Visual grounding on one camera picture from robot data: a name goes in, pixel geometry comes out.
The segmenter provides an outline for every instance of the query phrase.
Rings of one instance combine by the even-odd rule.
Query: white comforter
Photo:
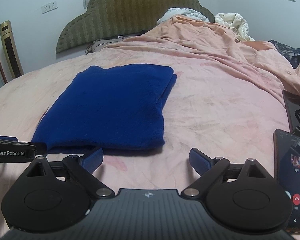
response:
[[[230,28],[237,34],[239,41],[254,41],[249,33],[248,22],[238,13],[218,13],[215,16],[215,23]]]
[[[169,20],[172,16],[175,16],[176,14],[186,16],[186,17],[196,20],[196,21],[209,22],[209,19],[207,17],[205,17],[202,13],[197,12],[193,9],[170,8],[165,12],[165,14],[159,20],[157,20],[157,24],[160,24],[160,23],[163,23],[163,22]]]

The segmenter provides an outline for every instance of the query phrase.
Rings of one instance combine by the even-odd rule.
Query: electrical socket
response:
[[[41,10],[42,10],[42,13],[46,13],[46,12],[50,11],[49,4],[41,6]]]
[[[57,9],[58,8],[57,2],[54,1],[54,2],[49,3],[49,7],[50,7],[50,10]]]

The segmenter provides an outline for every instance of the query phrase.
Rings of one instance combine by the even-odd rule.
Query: smartphone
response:
[[[290,132],[300,136],[300,123],[295,115],[295,111],[300,109],[300,96],[286,90],[282,91],[282,95],[286,106]]]
[[[293,203],[286,231],[300,233],[300,136],[274,131],[274,178]]]

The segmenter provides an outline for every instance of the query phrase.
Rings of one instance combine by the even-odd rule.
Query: pink stain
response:
[[[109,155],[105,155],[103,156],[103,163],[109,164],[115,168],[117,168],[117,170],[119,171],[127,171],[127,165],[125,165],[125,163],[116,156],[109,156]]]
[[[183,71],[178,71],[178,72],[175,72],[175,74],[176,74],[177,76],[181,76],[181,75],[184,74],[184,72],[183,72]]]

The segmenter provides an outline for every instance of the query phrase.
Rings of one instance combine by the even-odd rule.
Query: pink bedsheet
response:
[[[41,117],[78,72],[131,63],[168,65],[178,75],[163,109],[165,145],[146,155],[105,156],[94,173],[102,182],[115,191],[182,190],[198,178],[188,164],[192,147],[233,163],[256,158],[273,174],[273,132],[289,130],[282,90],[300,95],[300,66],[294,70],[271,43],[236,43],[230,29],[182,16],[9,82],[0,89],[0,135],[31,140]],[[0,202],[26,166],[0,164]],[[0,212],[0,236],[7,230]]]

